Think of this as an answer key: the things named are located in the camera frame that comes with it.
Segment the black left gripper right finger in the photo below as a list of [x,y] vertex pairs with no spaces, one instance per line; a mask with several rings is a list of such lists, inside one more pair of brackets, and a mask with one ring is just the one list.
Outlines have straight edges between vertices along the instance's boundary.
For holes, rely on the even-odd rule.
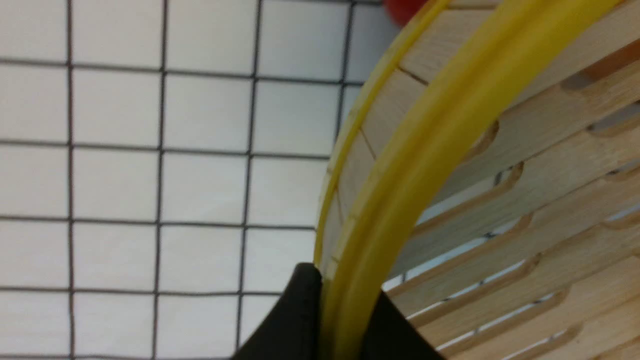
[[361,360],[445,360],[380,292],[362,341]]

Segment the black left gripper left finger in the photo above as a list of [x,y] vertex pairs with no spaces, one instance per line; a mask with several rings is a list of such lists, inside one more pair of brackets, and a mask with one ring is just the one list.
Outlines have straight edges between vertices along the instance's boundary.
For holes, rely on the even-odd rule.
[[233,360],[315,360],[322,276],[301,262],[283,293]]

